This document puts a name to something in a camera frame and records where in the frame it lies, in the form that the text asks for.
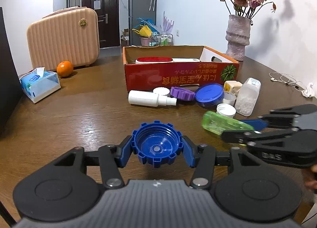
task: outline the orange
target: orange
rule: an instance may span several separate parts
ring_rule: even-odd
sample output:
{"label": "orange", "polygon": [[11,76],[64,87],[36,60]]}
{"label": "orange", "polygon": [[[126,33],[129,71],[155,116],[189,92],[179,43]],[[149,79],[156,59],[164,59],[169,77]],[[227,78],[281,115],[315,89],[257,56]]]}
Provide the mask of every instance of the orange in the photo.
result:
{"label": "orange", "polygon": [[74,66],[70,61],[63,61],[57,66],[57,74],[62,77],[66,78],[70,74],[72,74],[74,70]]}

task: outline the refrigerator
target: refrigerator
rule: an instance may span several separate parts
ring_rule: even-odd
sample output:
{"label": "refrigerator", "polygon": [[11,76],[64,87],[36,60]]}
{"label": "refrigerator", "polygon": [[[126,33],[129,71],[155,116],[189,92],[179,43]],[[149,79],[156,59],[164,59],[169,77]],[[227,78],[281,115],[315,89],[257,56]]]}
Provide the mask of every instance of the refrigerator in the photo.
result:
{"label": "refrigerator", "polygon": [[130,45],[141,45],[140,36],[132,31],[135,26],[137,26],[140,21],[138,18],[150,18],[156,24],[156,1],[155,10],[153,11],[153,3],[151,10],[150,2],[151,0],[128,0],[129,1],[129,39]]}

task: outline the vase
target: vase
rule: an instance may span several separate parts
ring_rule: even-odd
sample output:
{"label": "vase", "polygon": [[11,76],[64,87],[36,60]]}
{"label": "vase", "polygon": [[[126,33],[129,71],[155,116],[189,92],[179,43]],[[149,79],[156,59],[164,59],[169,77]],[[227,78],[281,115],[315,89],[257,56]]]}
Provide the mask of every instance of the vase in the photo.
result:
{"label": "vase", "polygon": [[246,17],[229,15],[226,40],[228,49],[226,55],[237,61],[243,61],[245,46],[250,44],[251,20]]}

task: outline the orange cardboard box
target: orange cardboard box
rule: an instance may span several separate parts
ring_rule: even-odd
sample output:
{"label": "orange cardboard box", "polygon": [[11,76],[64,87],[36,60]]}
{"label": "orange cardboard box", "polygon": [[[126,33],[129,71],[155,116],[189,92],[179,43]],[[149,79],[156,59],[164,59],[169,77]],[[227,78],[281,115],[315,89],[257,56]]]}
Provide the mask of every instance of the orange cardboard box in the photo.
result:
{"label": "orange cardboard box", "polygon": [[[224,84],[235,80],[239,62],[202,45],[162,45],[156,47],[123,47],[126,88],[147,91],[156,87]],[[141,57],[197,58],[200,62],[167,62],[136,64]]]}

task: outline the white gear-shaped cap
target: white gear-shaped cap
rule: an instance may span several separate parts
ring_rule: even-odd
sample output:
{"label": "white gear-shaped cap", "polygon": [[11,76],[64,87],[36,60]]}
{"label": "white gear-shaped cap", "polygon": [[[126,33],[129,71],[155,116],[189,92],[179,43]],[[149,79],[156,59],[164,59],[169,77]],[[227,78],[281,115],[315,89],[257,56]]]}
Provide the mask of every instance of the white gear-shaped cap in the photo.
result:
{"label": "white gear-shaped cap", "polygon": [[161,96],[170,96],[170,90],[166,87],[157,87],[153,89],[153,93],[159,94]]}

